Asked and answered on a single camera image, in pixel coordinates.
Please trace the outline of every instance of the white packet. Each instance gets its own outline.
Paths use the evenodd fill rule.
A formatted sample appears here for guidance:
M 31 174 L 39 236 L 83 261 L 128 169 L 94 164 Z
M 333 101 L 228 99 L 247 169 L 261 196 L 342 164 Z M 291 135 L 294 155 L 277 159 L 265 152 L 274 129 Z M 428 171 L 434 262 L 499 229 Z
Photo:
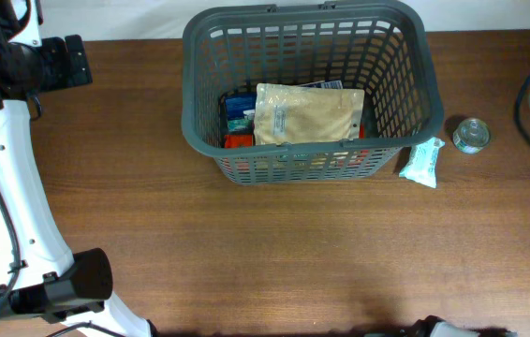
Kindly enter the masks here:
M 435 188 L 435 162 L 444 144 L 441 139 L 432 137 L 422 144 L 415 145 L 411 149 L 408 164 L 398 176 Z

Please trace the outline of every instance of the white object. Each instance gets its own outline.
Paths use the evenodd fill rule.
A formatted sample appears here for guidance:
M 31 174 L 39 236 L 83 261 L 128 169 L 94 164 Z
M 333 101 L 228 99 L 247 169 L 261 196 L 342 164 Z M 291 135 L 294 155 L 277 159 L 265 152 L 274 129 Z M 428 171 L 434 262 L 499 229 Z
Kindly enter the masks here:
M 5 200 L 15 228 L 22 261 L 27 267 L 20 270 L 14 289 L 43 283 L 42 275 L 56 272 L 63 275 L 73 264 L 71 250 L 59 233 L 47 197 L 38 176 L 30 140 L 30 114 L 24 101 L 4 100 L 0 110 L 0 192 Z M 11 277 L 9 264 L 13 262 L 11 241 L 0 213 L 0 285 Z M 92 321 L 101 328 L 133 337 L 150 337 L 148 321 L 134 315 L 125 304 L 111 294 L 105 310 L 88 312 L 67 318 L 64 324 Z M 93 337 L 106 334 L 90 329 L 81 332 Z
M 434 326 L 434 330 L 430 334 L 430 337 L 478 337 L 479 333 L 459 329 L 449 323 L 440 322 Z
M 72 326 L 74 324 L 91 321 L 101 328 L 107 328 L 113 332 L 128 337 L 150 337 L 151 327 L 146 319 L 140 318 L 125 306 L 124 302 L 113 292 L 110 299 L 105 300 L 105 310 L 100 313 L 88 312 L 73 315 L 67 318 L 63 324 Z M 89 337 L 106 336 L 103 332 L 81 328 L 79 331 Z
M 180 38 L 201 11 L 221 6 L 318 5 L 325 0 L 41 0 L 45 37 L 79 34 L 84 40 Z M 404 0 L 425 30 L 530 29 L 530 1 Z
M 435 162 L 442 146 L 444 141 L 436 137 L 415 145 L 411 149 L 408 164 L 399 176 L 435 188 Z
M 30 11 L 30 18 L 20 33 L 12 37 L 9 42 L 22 43 L 30 47 L 42 46 L 42 39 L 40 39 L 40 32 L 38 30 L 38 11 L 36 0 L 30 1 L 30 7 L 27 7 L 25 3 L 22 4 L 22 0 L 11 0 L 11 5 L 13 6 L 13 10 L 15 11 L 18 19 L 25 15 L 26 10 Z

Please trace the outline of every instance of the blue package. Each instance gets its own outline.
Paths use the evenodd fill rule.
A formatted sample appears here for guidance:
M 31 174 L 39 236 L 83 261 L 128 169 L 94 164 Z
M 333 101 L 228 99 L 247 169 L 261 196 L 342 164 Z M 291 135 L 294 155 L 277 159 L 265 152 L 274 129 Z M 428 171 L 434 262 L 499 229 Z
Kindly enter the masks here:
M 226 117 L 229 133 L 250 134 L 255 120 L 257 94 L 239 94 L 226 98 Z

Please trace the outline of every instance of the kraft paper pouch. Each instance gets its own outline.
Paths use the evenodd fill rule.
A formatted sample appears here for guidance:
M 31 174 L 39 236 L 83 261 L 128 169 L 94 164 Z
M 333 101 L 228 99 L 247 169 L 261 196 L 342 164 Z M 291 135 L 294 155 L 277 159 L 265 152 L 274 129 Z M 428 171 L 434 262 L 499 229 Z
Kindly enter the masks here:
M 365 93 L 360 89 L 257 86 L 255 143 L 297 144 L 357 139 Z

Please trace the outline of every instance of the wooden table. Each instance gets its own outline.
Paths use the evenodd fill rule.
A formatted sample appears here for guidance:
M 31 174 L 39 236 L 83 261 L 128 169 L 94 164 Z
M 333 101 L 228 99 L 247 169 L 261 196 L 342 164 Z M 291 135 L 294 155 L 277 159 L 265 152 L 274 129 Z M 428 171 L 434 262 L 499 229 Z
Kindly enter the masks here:
M 530 147 L 512 122 L 530 31 L 429 41 L 448 130 L 437 189 L 398 178 L 407 153 L 365 180 L 231 183 L 182 136 L 181 41 L 87 43 L 94 84 L 43 95 L 32 130 L 66 242 L 103 248 L 116 291 L 161 331 L 325 332 L 439 315 L 530 336 Z M 451 144 L 462 116 L 492 129 L 482 153 Z M 0 336 L 60 328 L 1 322 Z

